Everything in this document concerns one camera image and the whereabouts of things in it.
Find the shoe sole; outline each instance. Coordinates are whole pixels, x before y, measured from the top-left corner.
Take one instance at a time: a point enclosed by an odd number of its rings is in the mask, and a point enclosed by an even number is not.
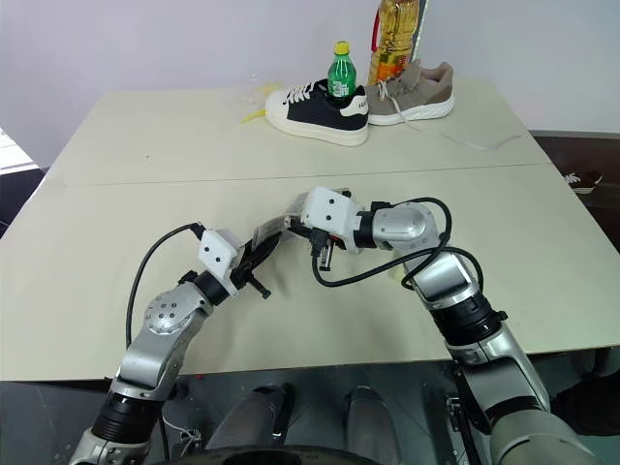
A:
[[[368,139],[368,125],[354,131],[345,131],[343,129],[331,129],[318,124],[297,123],[288,119],[282,120],[274,118],[273,115],[266,113],[266,118],[274,127],[283,133],[301,136],[303,138],[326,140],[328,142],[355,147],[362,145]]]
[[[594,191],[594,187],[576,187],[573,189],[576,194],[592,194],[592,191]]]
[[[407,121],[417,119],[434,119],[446,116],[454,108],[454,93],[449,96],[445,102],[439,104],[420,105],[411,107],[401,111]],[[390,126],[392,124],[402,123],[403,118],[399,113],[395,114],[369,114],[368,123],[375,126]]]

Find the white shoelace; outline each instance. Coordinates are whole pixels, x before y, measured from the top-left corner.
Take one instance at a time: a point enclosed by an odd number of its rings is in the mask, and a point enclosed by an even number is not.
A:
[[[577,176],[574,172],[564,176],[564,179],[566,179],[566,182],[568,182],[569,184],[581,181],[581,178],[579,176]]]
[[[461,139],[457,139],[454,138],[448,134],[442,133],[441,131],[433,131],[430,129],[421,129],[417,126],[415,126],[411,121],[409,121],[405,115],[402,113],[402,111],[400,110],[400,107],[398,106],[398,102],[396,102],[396,99],[394,99],[391,95],[389,95],[388,92],[388,86],[387,86],[387,81],[386,80],[378,80],[377,83],[379,84],[379,98],[381,100],[384,100],[386,97],[388,97],[391,102],[394,104],[394,108],[396,109],[396,111],[398,111],[398,114],[400,114],[400,117],[403,119],[403,122],[409,126],[411,129],[414,129],[416,131],[420,131],[421,133],[427,133],[427,134],[434,134],[436,136],[441,136],[442,138],[451,140],[452,142],[456,142],[456,143],[460,143],[461,145],[465,145],[468,147],[472,147],[475,148],[477,150],[495,150],[499,147],[501,147],[502,145],[504,145],[507,142],[510,142],[511,140],[515,140],[515,139],[519,139],[521,137],[521,135],[516,134],[514,136],[510,136],[509,138],[500,140],[497,143],[494,143],[492,145],[478,145],[476,143],[471,143],[468,142],[466,140],[461,140]]]
[[[291,87],[284,102],[286,103],[288,101],[291,104],[296,104],[297,102],[307,100],[310,98],[310,92],[312,92],[312,89],[314,89],[314,82]]]

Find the sneaker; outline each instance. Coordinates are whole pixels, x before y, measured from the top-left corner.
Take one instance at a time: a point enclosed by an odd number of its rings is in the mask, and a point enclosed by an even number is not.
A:
[[[576,194],[591,194],[603,180],[600,171],[575,171],[564,176],[567,184]]]
[[[366,87],[368,122],[386,126],[446,116],[454,107],[453,74],[448,63],[425,70],[415,60],[400,75]]]
[[[327,79],[276,90],[264,109],[273,126],[295,136],[349,146],[368,139],[368,105],[361,85],[341,103],[327,93]]]

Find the green bottle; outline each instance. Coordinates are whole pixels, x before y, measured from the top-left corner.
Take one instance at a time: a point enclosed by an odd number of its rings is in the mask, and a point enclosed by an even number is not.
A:
[[[336,42],[334,57],[327,73],[327,90],[336,100],[344,100],[356,91],[356,67],[349,58],[349,43]]]

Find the oil bottle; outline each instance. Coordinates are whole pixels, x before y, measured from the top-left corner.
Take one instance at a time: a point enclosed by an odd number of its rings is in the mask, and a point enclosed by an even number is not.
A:
[[[381,38],[377,45],[377,33]],[[372,32],[368,85],[398,74],[409,65],[419,27],[419,0],[382,0]]]

